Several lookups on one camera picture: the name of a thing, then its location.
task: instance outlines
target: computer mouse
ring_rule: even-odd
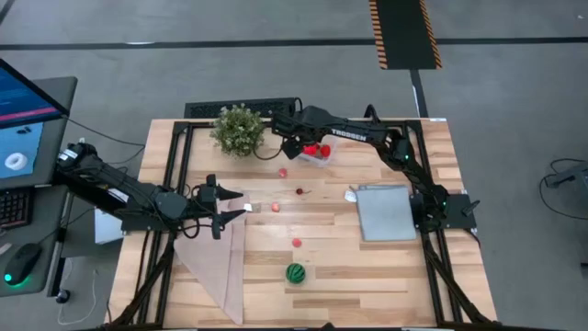
[[[26,244],[10,258],[4,270],[4,281],[8,285],[18,285],[25,280],[40,256],[39,244]]]

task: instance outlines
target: white container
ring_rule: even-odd
[[[329,164],[329,161],[331,161],[331,159],[333,158],[333,155],[337,149],[338,140],[339,139],[337,137],[332,135],[326,135],[322,137],[322,142],[320,142],[320,145],[323,146],[325,144],[328,144],[329,146],[331,146],[331,154],[329,154],[329,157],[322,158],[308,155],[305,153],[300,153],[300,155],[298,155],[296,158],[314,163],[318,167],[326,167]]]

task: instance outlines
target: monitor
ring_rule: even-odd
[[[0,59],[0,128],[68,115],[68,109]]]

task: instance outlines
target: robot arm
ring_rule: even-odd
[[[206,184],[197,186],[198,194],[190,199],[168,188],[141,183],[98,157],[96,148],[87,143],[70,143],[57,162],[57,172],[78,185],[89,188],[116,188],[129,196],[119,212],[138,212],[155,215],[164,226],[174,231],[184,220],[210,217],[212,236],[221,238],[224,225],[245,210],[217,213],[217,199],[229,200],[243,194],[232,192],[216,184],[214,175],[207,176]]]
[[[320,142],[327,134],[369,143],[382,162],[394,171],[402,171],[423,194],[424,211],[433,224],[447,217],[449,193],[443,186],[436,185],[416,162],[407,131],[388,128],[376,121],[338,118],[314,106],[290,113],[278,112],[273,115],[271,127],[274,134],[284,138],[282,150],[289,159],[299,155],[304,146]]]

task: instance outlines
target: potted plant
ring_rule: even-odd
[[[259,112],[252,112],[245,104],[223,107],[214,120],[210,137],[216,139],[223,153],[234,157],[246,157],[264,143],[264,123]]]

